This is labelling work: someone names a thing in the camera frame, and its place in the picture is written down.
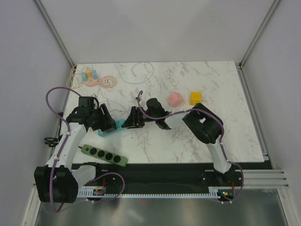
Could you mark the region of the teal power strip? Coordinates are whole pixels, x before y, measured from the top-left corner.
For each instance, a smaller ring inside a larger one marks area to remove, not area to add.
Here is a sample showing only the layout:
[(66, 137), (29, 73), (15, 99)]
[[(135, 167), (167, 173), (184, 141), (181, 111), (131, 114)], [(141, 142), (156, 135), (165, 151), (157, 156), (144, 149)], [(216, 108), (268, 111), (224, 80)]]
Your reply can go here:
[(125, 122), (125, 119), (119, 119), (116, 121), (116, 130), (114, 131), (111, 131), (111, 132), (108, 132), (108, 133), (103, 133), (100, 129), (98, 130), (98, 136), (100, 137), (107, 137), (109, 135), (112, 135), (114, 133), (117, 133), (117, 132), (121, 132), (122, 130), (125, 130), (126, 128), (123, 128), (122, 127), (122, 124)]

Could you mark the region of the green power strip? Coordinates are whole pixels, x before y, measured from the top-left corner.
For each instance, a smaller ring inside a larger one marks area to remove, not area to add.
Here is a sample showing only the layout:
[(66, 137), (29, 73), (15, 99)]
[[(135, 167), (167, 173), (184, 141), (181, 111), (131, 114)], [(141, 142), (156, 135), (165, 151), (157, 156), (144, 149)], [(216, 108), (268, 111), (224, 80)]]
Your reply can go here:
[(115, 154), (112, 152), (105, 151), (100, 148), (96, 148), (90, 145), (83, 145), (81, 148), (81, 152), (85, 155), (97, 158), (99, 160), (112, 163), (121, 167), (126, 167), (128, 163), (128, 158), (121, 156), (119, 154)]

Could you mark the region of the pink round power socket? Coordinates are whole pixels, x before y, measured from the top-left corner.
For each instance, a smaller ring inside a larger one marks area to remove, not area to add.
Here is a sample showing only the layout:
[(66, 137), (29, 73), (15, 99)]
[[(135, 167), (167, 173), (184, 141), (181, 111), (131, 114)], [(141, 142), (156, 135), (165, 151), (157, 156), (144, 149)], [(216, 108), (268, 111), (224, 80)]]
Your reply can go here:
[(89, 78), (87, 81), (84, 82), (87, 87), (94, 87), (99, 84), (99, 79)]

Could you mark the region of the pink cube plug adapter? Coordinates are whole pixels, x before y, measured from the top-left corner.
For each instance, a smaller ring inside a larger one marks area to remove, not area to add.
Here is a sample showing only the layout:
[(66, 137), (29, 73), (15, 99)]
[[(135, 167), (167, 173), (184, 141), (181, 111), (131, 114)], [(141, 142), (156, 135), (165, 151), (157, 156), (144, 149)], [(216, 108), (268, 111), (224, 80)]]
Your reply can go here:
[(172, 92), (167, 100), (173, 107), (178, 107), (184, 102), (182, 95), (178, 92)]

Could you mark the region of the yellow cube plug adapter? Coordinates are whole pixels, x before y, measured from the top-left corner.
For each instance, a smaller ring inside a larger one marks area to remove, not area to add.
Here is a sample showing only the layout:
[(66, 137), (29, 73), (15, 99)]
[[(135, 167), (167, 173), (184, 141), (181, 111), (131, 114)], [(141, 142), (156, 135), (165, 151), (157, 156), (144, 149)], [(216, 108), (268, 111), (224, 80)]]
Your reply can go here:
[(201, 101), (202, 101), (201, 92), (191, 92), (190, 93), (189, 105), (194, 106), (198, 103), (201, 103)]

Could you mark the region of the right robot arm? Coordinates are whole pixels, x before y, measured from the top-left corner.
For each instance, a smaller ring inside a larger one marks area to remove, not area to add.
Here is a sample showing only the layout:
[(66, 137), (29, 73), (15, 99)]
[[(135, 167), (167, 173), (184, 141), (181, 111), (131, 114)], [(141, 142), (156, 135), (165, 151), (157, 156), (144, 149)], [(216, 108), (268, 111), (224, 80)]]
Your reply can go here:
[(224, 127), (222, 120), (201, 103), (191, 109), (179, 112), (166, 111), (156, 98), (146, 102), (147, 109), (141, 105), (131, 107), (130, 115), (122, 124), (123, 128), (136, 129), (144, 127), (146, 122), (155, 122), (163, 130), (187, 126), (193, 135), (206, 144), (212, 157), (215, 179), (220, 185), (227, 185), (232, 180), (231, 163), (222, 147)]

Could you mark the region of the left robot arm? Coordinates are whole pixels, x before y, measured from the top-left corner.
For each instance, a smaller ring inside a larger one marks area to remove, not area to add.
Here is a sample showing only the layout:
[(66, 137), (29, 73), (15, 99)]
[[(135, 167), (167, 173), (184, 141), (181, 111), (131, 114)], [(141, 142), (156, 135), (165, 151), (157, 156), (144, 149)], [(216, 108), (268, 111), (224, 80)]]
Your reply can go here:
[(54, 154), (45, 166), (37, 167), (34, 172), (41, 202), (73, 203), (79, 188), (87, 182), (99, 185), (103, 181), (103, 173), (86, 164), (72, 171), (73, 159), (89, 129), (103, 133), (117, 129), (106, 104), (99, 104), (94, 97), (79, 97), (78, 106), (63, 122), (67, 131), (62, 134)]

